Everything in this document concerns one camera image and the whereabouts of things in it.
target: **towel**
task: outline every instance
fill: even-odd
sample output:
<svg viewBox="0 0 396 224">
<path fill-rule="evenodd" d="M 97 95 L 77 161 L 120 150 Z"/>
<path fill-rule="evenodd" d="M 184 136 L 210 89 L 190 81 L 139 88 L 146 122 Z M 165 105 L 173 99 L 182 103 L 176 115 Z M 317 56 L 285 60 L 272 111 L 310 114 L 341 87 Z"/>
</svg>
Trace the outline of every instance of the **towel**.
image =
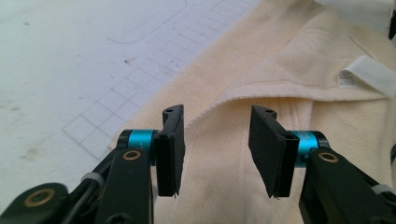
<svg viewBox="0 0 396 224">
<path fill-rule="evenodd" d="M 333 150 L 391 186 L 394 98 L 358 80 L 339 84 L 362 55 L 396 71 L 386 36 L 313 1 L 262 0 L 122 128 L 160 130 L 164 108 L 185 106 L 180 195 L 157 199 L 155 222 L 303 222 L 304 169 L 295 170 L 289 198 L 266 194 L 248 149 L 252 105 L 274 109 L 286 130 L 323 132 Z"/>
</svg>

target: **brass screw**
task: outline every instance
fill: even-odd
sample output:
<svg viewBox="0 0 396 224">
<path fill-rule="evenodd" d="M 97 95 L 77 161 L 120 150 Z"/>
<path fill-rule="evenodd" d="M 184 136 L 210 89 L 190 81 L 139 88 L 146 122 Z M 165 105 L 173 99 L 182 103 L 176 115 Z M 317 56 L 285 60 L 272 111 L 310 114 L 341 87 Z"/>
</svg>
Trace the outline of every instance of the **brass screw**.
<svg viewBox="0 0 396 224">
<path fill-rule="evenodd" d="M 26 207 L 38 207 L 47 203 L 55 195 L 54 189 L 40 189 L 30 194 L 24 201 Z"/>
<path fill-rule="evenodd" d="M 132 151 L 127 151 L 122 155 L 122 158 L 125 159 L 126 161 L 134 161 L 137 158 L 139 158 L 142 155 L 141 152 L 132 150 Z"/>
<path fill-rule="evenodd" d="M 338 158 L 331 153 L 328 152 L 320 152 L 318 156 L 323 159 L 324 161 L 328 162 L 338 162 Z"/>
</svg>

